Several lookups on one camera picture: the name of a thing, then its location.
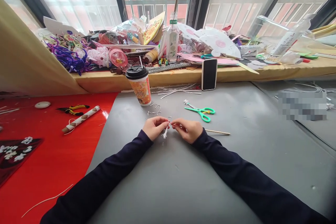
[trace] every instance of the white flower decoration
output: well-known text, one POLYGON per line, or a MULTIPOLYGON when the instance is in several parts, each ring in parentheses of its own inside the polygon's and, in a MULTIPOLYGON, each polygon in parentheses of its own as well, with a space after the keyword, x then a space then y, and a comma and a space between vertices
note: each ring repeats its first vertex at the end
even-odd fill
POLYGON ((21 153, 19 156, 16 156, 16 157, 14 158, 14 162, 23 159, 24 156, 26 156, 26 154, 21 153))
POLYGON ((17 149, 17 146, 8 146, 6 150, 6 154, 13 152, 13 150, 17 149))
POLYGON ((4 145, 2 145, 2 146, 0 147, 0 153, 5 152, 5 150, 7 150, 8 148, 9 148, 9 146, 4 146, 4 145))
POLYGON ((8 159, 12 158, 13 156, 15 156, 16 154, 17 154, 16 151, 10 152, 7 155, 5 155, 5 159, 8 160, 8 159))
POLYGON ((23 153, 27 153, 27 152, 30 152, 32 149, 31 146, 28 146, 26 149, 24 149, 23 153))
POLYGON ((24 140, 21 143, 22 144, 23 143, 24 144, 29 144, 32 140, 33 140, 33 138, 29 136, 29 137, 24 138, 24 140))

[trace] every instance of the dark blue sleeve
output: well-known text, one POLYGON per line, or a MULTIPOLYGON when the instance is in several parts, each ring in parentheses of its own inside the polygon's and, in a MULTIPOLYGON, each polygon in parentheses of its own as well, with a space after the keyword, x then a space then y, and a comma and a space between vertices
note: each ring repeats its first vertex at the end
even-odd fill
POLYGON ((204 129, 193 146, 205 155, 220 178, 263 223, 330 223, 256 166, 228 151, 204 129))
POLYGON ((106 158, 75 184, 41 219, 41 224, 85 223, 125 178, 153 142, 140 131, 121 151, 106 158))

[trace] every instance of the curtain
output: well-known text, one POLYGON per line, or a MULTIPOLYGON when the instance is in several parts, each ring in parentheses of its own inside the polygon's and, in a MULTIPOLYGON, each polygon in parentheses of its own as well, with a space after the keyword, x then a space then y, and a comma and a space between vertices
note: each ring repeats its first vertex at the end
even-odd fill
POLYGON ((87 93, 4 0, 0 31, 0 97, 87 93))

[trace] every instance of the pink paper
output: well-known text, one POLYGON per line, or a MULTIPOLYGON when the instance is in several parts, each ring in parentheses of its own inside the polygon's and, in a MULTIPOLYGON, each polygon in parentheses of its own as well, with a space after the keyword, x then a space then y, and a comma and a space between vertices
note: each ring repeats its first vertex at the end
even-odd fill
MULTIPOLYGON (((182 53, 178 53, 178 55, 180 55, 182 58, 184 58, 187 61, 194 61, 197 63, 202 63, 204 61, 204 59, 201 59, 199 57, 195 57, 192 54, 182 54, 182 53)), ((238 65, 238 61, 237 60, 233 60, 233 59, 226 59, 226 58, 216 58, 218 65, 238 65)))

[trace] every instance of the hand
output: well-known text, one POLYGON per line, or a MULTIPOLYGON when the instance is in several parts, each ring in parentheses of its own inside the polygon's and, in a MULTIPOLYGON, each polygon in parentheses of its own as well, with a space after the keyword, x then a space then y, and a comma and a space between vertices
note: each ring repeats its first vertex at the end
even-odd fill
POLYGON ((146 120, 142 130, 150 140, 154 141, 165 128, 169 128, 169 120, 164 117, 153 117, 146 120))
POLYGON ((203 132, 203 127, 198 121, 188 121, 179 118, 172 121, 171 126, 181 135, 183 140, 190 144, 194 143, 203 132))

